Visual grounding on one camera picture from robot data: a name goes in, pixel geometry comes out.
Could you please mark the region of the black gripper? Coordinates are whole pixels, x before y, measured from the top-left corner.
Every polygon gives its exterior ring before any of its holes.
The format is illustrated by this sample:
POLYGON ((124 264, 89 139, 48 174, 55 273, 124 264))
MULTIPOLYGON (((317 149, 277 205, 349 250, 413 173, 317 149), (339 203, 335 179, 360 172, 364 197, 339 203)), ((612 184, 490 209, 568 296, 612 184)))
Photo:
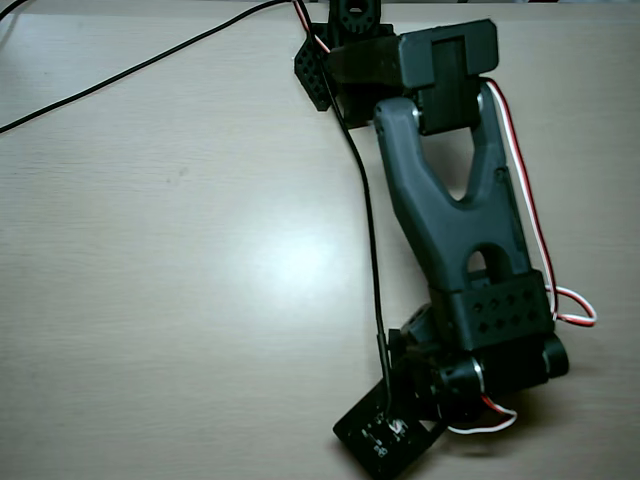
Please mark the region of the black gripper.
POLYGON ((465 352, 447 346, 432 307, 421 305, 399 329, 389 331, 391 400, 389 415, 449 424, 477 421, 490 409, 481 367, 465 352))

